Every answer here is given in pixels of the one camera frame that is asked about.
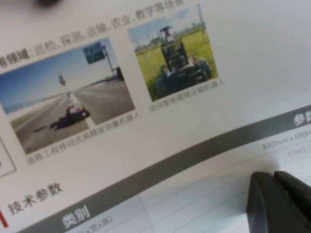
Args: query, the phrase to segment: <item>highway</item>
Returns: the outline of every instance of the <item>highway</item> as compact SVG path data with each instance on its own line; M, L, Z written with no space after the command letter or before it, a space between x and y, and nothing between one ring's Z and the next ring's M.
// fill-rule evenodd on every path
M90 117L79 122L68 120L68 102L64 95L11 122L26 154L134 110L124 81L98 83L71 95L90 111Z
M135 109L124 81L98 83L74 94L96 125Z

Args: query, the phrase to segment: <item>road photo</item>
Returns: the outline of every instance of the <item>road photo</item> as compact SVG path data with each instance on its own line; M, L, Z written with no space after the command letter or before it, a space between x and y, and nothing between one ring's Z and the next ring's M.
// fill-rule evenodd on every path
M109 38L0 75L26 154L135 109Z

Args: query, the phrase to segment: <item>signpost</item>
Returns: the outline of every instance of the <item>signpost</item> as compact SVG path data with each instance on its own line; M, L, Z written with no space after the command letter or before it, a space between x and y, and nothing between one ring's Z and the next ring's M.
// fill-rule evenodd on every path
M115 76L114 68L112 67L111 61L109 59L109 54L106 50L106 46L102 46L100 42L97 42L93 45L85 47L83 49L83 53L84 53L86 60L89 64L103 60L107 57L107 60L109 62L110 68L111 68L111 72Z
M60 83L60 84L62 84L63 86L65 86L66 81L65 81L64 76L63 76L62 73L59 73L59 74L58 74L58 80L59 80L59 83Z

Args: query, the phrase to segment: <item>red bar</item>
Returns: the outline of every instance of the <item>red bar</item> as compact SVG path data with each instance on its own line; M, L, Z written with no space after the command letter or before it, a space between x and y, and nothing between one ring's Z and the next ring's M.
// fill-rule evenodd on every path
M7 221L5 220L5 218L4 218L4 216L3 216L2 212L1 212L1 210L0 210L0 220L1 220L1 222L2 222L2 224L3 224L3 226L4 226L4 228L9 227Z

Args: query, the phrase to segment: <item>photograph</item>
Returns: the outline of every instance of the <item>photograph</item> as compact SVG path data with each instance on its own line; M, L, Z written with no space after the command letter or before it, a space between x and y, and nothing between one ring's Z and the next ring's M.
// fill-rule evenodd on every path
M108 37L1 74L0 102L26 154L135 109Z
M152 101L218 78L200 5L128 33Z

